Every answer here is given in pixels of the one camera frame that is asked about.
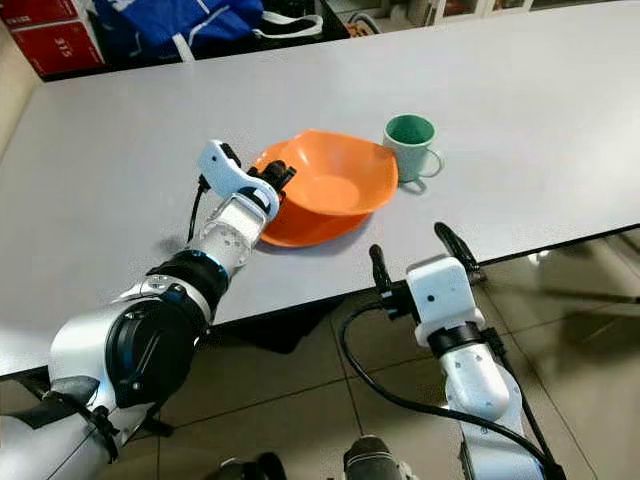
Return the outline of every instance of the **red box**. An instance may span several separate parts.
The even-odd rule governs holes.
[[[9,28],[71,20],[78,16],[73,0],[0,0],[0,18]]]
[[[104,65],[90,27],[81,20],[21,28],[11,34],[40,75]]]

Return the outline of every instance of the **white table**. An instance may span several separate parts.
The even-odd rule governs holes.
[[[444,251],[438,220],[479,261],[636,224],[638,25],[640,2],[614,2],[43,85],[0,164],[0,376],[181,246],[208,138],[248,165],[306,128],[379,141],[418,112],[448,158],[356,233],[260,247],[217,322],[372,285],[374,242],[401,279]]]

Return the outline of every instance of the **ceramic mug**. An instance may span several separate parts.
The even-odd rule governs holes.
[[[393,150],[398,162],[398,181],[412,182],[418,178],[435,177],[444,167],[442,157],[429,146],[436,136],[436,127],[419,115],[398,115],[384,128],[382,144]],[[437,168],[424,173],[429,156],[438,162]]]

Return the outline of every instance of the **black cable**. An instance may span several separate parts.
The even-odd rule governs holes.
[[[363,307],[360,307],[355,312],[353,312],[342,323],[342,326],[340,327],[340,347],[342,348],[344,355],[347,357],[347,360],[349,361],[353,369],[358,373],[358,375],[360,375],[360,377],[367,383],[367,385],[369,385],[374,391],[379,393],[382,397],[384,397],[391,403],[395,403],[400,407],[404,407],[409,410],[413,410],[420,413],[426,413],[428,415],[435,415],[438,417],[457,420],[459,422],[470,423],[482,428],[486,428],[487,430],[491,430],[495,433],[498,433],[508,438],[512,442],[517,443],[522,448],[524,448],[527,452],[529,452],[533,457],[536,458],[536,460],[538,460],[538,462],[540,462],[540,464],[544,466],[545,471],[547,472],[557,471],[558,466],[555,464],[555,462],[551,461],[551,459],[545,456],[545,454],[543,454],[533,443],[531,443],[529,440],[527,440],[523,436],[518,435],[516,432],[506,427],[503,427],[502,425],[499,425],[497,423],[490,422],[489,420],[485,420],[482,417],[477,417],[475,415],[470,415],[468,413],[459,412],[456,410],[448,410],[446,408],[436,407],[435,405],[424,405],[418,402],[414,402],[414,401],[399,397],[389,392],[388,390],[386,390],[384,387],[378,384],[372,377],[370,377],[369,374],[364,370],[362,365],[360,365],[358,360],[353,356],[353,354],[349,350],[349,346],[347,345],[347,329],[349,328],[349,325],[351,324],[351,322],[353,322],[356,318],[358,318],[363,313],[368,312],[370,310],[378,310],[382,308],[383,308],[382,304],[378,302],[369,303]]]
[[[200,175],[198,178],[198,191],[196,192],[196,198],[193,200],[193,208],[191,209],[191,220],[189,221],[189,233],[187,234],[187,243],[193,239],[193,234],[196,229],[196,217],[198,216],[198,207],[200,206],[200,198],[202,194],[209,190],[209,184],[205,178]]]
[[[513,371],[513,367],[511,366],[511,363],[507,359],[507,350],[504,347],[504,343],[500,339],[500,336],[498,335],[496,330],[494,328],[488,328],[484,330],[482,333],[483,333],[484,339],[489,344],[489,347],[491,348],[491,351],[493,352],[493,354],[498,357],[498,359],[500,360],[500,363],[502,363],[502,366],[505,368],[507,372],[511,374],[511,376],[515,380],[515,377],[516,377],[515,372]],[[542,451],[546,455],[546,457],[555,463],[555,459],[553,458],[551,449],[549,448],[549,445],[547,445],[547,441],[544,438],[542,429],[540,428],[540,425],[538,425],[538,421],[536,420],[536,417],[533,414],[533,410],[531,410],[531,405],[527,400],[524,390],[520,385],[518,385],[518,388],[520,389],[520,395],[522,397],[522,409],[524,410],[524,414],[527,417],[527,421],[529,422],[529,425],[531,425],[531,430],[533,431],[533,435],[536,437],[536,440],[540,444],[540,448],[542,448]]]

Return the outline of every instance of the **orange bowl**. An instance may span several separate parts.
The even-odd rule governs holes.
[[[269,162],[281,159],[280,152],[286,144],[287,142],[280,142],[269,147],[254,166],[262,170]],[[290,184],[296,180],[297,177],[293,177]],[[338,217],[320,215],[295,205],[287,198],[261,239],[279,247],[310,247],[356,230],[368,217],[369,214]]]
[[[349,135],[307,130],[284,146],[280,158],[298,171],[284,189],[287,198],[315,213],[371,213],[398,186],[393,152]]]

